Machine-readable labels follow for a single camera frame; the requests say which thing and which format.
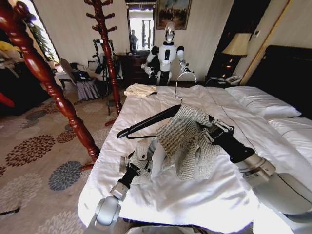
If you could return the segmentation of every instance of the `wall outlet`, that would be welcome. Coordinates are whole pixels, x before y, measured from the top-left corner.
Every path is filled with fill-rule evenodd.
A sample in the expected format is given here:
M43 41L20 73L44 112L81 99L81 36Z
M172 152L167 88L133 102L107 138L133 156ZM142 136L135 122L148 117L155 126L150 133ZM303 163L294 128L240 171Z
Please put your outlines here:
M257 38L257 37L259 36L260 32L261 32L261 30L256 30L256 31L254 32L254 34L253 34L254 37Z

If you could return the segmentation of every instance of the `wooden dresser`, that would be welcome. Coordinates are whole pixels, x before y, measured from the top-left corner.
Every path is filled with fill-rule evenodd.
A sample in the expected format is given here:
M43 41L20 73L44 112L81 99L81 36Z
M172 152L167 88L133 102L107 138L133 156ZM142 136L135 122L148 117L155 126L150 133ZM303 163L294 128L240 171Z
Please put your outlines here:
M146 63L147 56L118 55L120 57L122 76L126 87L131 84L150 84L148 74L141 69L141 64Z

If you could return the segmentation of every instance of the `carved wooden post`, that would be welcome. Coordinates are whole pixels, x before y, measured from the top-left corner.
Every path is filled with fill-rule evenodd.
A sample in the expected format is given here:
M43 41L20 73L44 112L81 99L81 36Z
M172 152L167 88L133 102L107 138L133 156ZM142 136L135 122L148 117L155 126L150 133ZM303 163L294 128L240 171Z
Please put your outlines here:
M20 48L27 67L45 85L48 94L54 98L59 110L69 119L70 126L76 132L83 146L87 148L92 161L95 162L98 158L99 148L95 145L83 121L76 116L74 106L64 97L63 91L55 83L50 67L35 50L33 40L25 31L26 24L22 20L29 20L31 17L33 15L29 13L24 3L18 2L14 9L12 9L8 0L0 1L0 28Z
M120 110L122 108L121 103L120 103L120 96L119 96L119 91L117 87L117 81L116 81L116 75L115 75L115 70L113 67L113 61L112 61L112 52L111 52L111 47L109 46L108 43L108 32L112 32L117 29L117 27L112 27L110 29L106 28L105 25L105 19L109 19L111 17L114 17L115 14L109 14L107 16L104 16L102 6L112 4L112 0L107 0L105 2L101 2L101 0L84 0L84 2L88 5L92 5L94 7L94 12L95 15L91 15L87 13L87 17L93 18L97 20L97 25L93 26L92 28L96 31L98 31L101 35L101 38L103 40L103 52L105 53L106 56L106 63L108 67L108 73L109 76L111 77L111 84L112 84L112 89L113 89L113 95L114 95L114 100L115 100L115 106L116 106L116 111L117 114L119 115Z

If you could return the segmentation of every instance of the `white bedsheet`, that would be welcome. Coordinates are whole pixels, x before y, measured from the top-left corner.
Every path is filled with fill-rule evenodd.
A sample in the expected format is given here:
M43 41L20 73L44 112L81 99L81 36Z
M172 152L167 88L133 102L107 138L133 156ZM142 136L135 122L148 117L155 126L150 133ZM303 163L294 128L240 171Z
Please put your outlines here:
M180 103L174 97L173 87L161 86L157 92L145 99L126 98L79 198L78 215L86 226L98 201L109 196L110 189L121 178L118 173L120 157L136 148L138 139L117 139L117 133ZM234 126L234 136L271 161L277 172L290 173L312 189L311 176L307 176L311 175L312 166L265 119L240 105L228 92L197 85L178 88L177 95L183 97L184 104L201 108ZM150 135L167 121L134 135ZM119 216L144 222L194 224L224 233L241 230L254 220L258 201L229 156L221 152L209 179L180 181L172 167L150 184L132 185L121 204Z

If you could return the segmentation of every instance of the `lampshade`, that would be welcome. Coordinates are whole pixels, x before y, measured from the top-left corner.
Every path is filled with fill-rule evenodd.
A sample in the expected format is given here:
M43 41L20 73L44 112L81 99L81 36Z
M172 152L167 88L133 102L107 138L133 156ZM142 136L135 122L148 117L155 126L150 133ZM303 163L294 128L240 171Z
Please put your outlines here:
M222 51L222 53L246 56L250 36L251 33L236 33L230 44Z

